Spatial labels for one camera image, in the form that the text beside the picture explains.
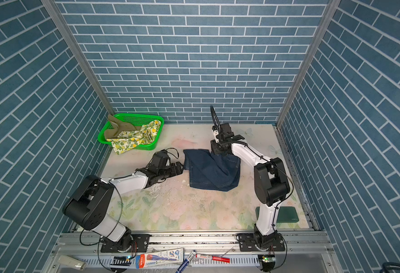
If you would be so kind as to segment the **dark blue denim skirt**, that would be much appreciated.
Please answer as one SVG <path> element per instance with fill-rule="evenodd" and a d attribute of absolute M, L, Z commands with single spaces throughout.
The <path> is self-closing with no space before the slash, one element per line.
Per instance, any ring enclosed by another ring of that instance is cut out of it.
<path fill-rule="evenodd" d="M 184 155 L 190 187 L 228 192 L 239 185 L 241 160 L 235 155 L 216 155 L 205 149 L 187 149 Z"/>

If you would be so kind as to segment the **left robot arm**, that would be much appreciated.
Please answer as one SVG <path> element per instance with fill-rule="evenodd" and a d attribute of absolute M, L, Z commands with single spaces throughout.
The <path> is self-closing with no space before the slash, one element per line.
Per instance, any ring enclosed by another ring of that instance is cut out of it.
<path fill-rule="evenodd" d="M 167 150 L 153 154 L 144 168 L 138 168 L 131 175 L 103 179 L 89 175 L 83 179 L 62 212 L 84 230 L 99 234 L 115 243 L 120 249 L 127 249 L 132 241 L 131 230 L 120 223 L 121 216 L 114 219 L 108 213 L 111 199 L 121 198 L 124 193 L 149 188 L 170 177 L 181 175 L 184 165 L 172 162 Z"/>

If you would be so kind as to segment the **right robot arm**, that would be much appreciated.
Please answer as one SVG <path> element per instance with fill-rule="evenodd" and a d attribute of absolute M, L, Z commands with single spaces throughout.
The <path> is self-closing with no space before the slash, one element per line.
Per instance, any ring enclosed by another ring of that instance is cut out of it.
<path fill-rule="evenodd" d="M 241 135 L 235 135 L 230 125 L 212 126 L 212 152 L 235 155 L 253 168 L 254 189 L 262 203 L 255 224 L 255 237 L 266 241 L 277 235 L 277 218 L 283 201 L 290 193 L 290 183 L 280 158 L 270 158 L 251 147 Z"/>

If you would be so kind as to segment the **yellow lemon print skirt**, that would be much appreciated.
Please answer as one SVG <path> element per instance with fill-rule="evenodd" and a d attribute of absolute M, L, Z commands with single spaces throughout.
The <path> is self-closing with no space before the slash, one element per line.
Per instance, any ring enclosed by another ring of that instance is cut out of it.
<path fill-rule="evenodd" d="M 138 131 L 123 131 L 117 138 L 108 139 L 117 155 L 135 149 L 140 145 L 152 144 L 161 128 L 159 120 L 151 121 L 149 124 L 142 125 Z"/>

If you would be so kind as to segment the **green plastic basket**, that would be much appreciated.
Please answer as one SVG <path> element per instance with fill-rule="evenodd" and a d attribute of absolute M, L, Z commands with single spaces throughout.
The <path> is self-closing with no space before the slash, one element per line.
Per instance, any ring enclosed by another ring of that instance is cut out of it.
<path fill-rule="evenodd" d="M 154 150 L 164 127 L 164 119 L 146 114 L 109 115 L 97 139 L 111 146 L 116 154 L 132 149 Z"/>

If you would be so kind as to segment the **olive khaki skirt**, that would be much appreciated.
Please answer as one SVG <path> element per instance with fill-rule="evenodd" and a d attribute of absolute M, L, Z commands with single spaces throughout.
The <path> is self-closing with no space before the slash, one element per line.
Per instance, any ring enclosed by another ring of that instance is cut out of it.
<path fill-rule="evenodd" d="M 106 140 L 117 138 L 117 136 L 123 131 L 138 131 L 141 126 L 135 126 L 129 122 L 123 122 L 112 115 L 108 115 L 108 121 L 110 122 L 112 129 L 106 129 L 104 136 Z"/>

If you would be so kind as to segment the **toothpaste box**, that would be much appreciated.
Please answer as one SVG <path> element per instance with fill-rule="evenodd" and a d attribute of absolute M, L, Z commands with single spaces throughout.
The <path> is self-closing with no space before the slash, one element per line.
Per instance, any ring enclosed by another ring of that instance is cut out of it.
<path fill-rule="evenodd" d="M 135 258 L 136 269 L 181 263 L 184 260 L 184 249 L 172 249 L 145 253 Z"/>

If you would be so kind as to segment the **blue marker pen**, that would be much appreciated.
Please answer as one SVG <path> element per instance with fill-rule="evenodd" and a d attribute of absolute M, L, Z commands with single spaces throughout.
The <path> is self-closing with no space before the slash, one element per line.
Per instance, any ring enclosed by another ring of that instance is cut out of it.
<path fill-rule="evenodd" d="M 180 265 L 180 267 L 176 270 L 176 273 L 182 273 L 186 267 L 189 266 L 191 263 L 192 259 L 195 258 L 197 255 L 196 251 L 193 250 L 187 257 L 184 259 L 183 263 Z"/>

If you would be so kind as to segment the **dark green pad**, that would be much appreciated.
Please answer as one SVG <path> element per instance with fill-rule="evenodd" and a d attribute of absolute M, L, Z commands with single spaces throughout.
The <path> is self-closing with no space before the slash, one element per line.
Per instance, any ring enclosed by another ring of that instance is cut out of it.
<path fill-rule="evenodd" d="M 278 212 L 277 223 L 298 223 L 298 213 L 295 207 L 281 207 Z"/>

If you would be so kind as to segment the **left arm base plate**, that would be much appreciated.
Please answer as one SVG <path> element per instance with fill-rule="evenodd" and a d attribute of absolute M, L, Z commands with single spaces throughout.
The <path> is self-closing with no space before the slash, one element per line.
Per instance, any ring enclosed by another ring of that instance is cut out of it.
<path fill-rule="evenodd" d="M 150 234 L 124 235 L 118 242 L 102 239 L 100 252 L 102 253 L 145 253 L 150 242 Z"/>

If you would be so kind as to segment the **aluminium rail frame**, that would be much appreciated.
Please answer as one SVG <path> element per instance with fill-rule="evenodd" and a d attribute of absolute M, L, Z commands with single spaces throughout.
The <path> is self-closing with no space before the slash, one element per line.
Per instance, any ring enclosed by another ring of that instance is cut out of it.
<path fill-rule="evenodd" d="M 150 242 L 145 253 L 183 248 L 188 255 L 193 250 L 197 253 L 226 257 L 231 263 L 216 262 L 212 260 L 199 260 L 194 266 L 211 267 L 248 267 L 259 266 L 260 256 L 270 254 L 276 258 L 276 265 L 280 272 L 286 268 L 308 269 L 315 272 L 340 273 L 339 260 L 326 232 L 302 230 L 283 230 L 282 238 L 285 242 L 285 251 L 254 251 L 241 252 L 235 236 L 248 231 L 182 231 L 182 232 L 151 232 L 140 231 L 134 234 L 150 234 Z M 59 273 L 63 269 L 82 272 L 73 268 L 60 265 L 58 258 L 61 255 L 70 256 L 86 262 L 86 269 L 97 268 L 107 273 L 110 269 L 120 268 L 124 272 L 135 268 L 135 258 L 145 253 L 102 253 L 102 244 L 94 244 L 98 237 L 91 232 L 63 233 L 50 255 L 44 273 Z"/>

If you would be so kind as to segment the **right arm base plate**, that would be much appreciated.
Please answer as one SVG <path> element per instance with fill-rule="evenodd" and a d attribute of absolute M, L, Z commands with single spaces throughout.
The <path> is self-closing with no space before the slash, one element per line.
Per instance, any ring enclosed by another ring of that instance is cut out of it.
<path fill-rule="evenodd" d="M 274 232 L 270 235 L 261 235 L 260 233 L 238 233 L 235 238 L 241 252 L 276 252 L 285 251 L 286 249 L 282 234 L 278 232 Z"/>

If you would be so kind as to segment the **red handled screwdriver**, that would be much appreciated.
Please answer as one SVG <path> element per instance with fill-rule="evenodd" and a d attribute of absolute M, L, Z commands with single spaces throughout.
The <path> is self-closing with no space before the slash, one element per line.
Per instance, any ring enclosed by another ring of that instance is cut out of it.
<path fill-rule="evenodd" d="M 208 254 L 201 254 L 197 253 L 195 255 L 196 258 L 198 259 L 207 259 L 207 260 L 212 260 L 216 262 L 223 262 L 223 263 L 231 263 L 229 258 L 226 257 L 218 257 L 218 256 L 213 256 L 213 255 L 208 255 Z"/>

